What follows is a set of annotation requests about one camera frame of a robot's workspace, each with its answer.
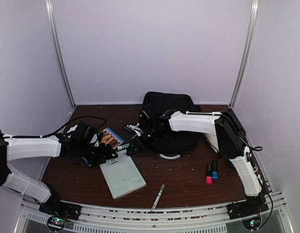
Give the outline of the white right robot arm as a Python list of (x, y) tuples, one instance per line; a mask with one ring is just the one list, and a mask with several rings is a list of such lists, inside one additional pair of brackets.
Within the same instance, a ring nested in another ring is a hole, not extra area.
[(215, 145), (219, 155), (229, 159), (242, 181), (246, 194), (244, 211), (252, 215), (266, 205), (267, 191), (257, 165), (251, 160), (253, 151), (261, 151), (262, 147), (253, 148), (248, 144), (246, 132), (232, 109), (211, 113), (170, 109), (156, 118), (143, 110), (139, 115), (146, 121), (147, 128), (131, 139), (127, 155), (141, 153), (158, 136), (168, 131), (211, 135), (217, 141)]

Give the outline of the black student backpack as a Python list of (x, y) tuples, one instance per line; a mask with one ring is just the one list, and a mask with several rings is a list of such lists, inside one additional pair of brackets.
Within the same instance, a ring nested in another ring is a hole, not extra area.
[[(199, 112), (200, 107), (193, 103), (189, 95), (149, 91), (144, 96), (141, 110), (149, 112), (154, 119), (160, 116), (168, 119), (169, 132), (147, 148), (159, 157), (175, 160), (197, 146), (197, 127), (188, 113)], [(139, 126), (143, 131), (145, 126), (140, 120)]]

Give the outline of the blue dog picture book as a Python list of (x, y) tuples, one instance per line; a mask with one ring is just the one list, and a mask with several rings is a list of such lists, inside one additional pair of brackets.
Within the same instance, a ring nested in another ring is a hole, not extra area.
[(89, 167), (104, 164), (108, 160), (115, 162), (118, 157), (116, 153), (117, 147), (123, 143), (124, 140), (111, 128), (107, 127), (100, 131), (98, 135), (95, 134), (90, 140), (90, 144), (94, 147), (100, 147), (104, 150), (103, 152), (99, 152), (100, 157), (97, 156), (94, 159), (82, 157), (82, 159)]

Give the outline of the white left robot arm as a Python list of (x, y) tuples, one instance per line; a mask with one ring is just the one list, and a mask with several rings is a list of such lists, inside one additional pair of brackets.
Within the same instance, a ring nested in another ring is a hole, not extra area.
[(82, 157), (96, 165), (116, 157), (116, 153), (109, 144), (100, 141), (98, 133), (12, 136), (0, 130), (0, 186), (33, 198), (53, 215), (59, 216), (65, 208), (57, 191), (15, 166), (25, 160), (32, 162), (64, 157)]

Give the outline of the grey plastic-wrapped book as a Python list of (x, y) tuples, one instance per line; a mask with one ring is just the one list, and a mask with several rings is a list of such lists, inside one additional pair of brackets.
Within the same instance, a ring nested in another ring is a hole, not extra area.
[(123, 197), (147, 185), (132, 158), (121, 150), (118, 157), (101, 164), (100, 168), (113, 199)]

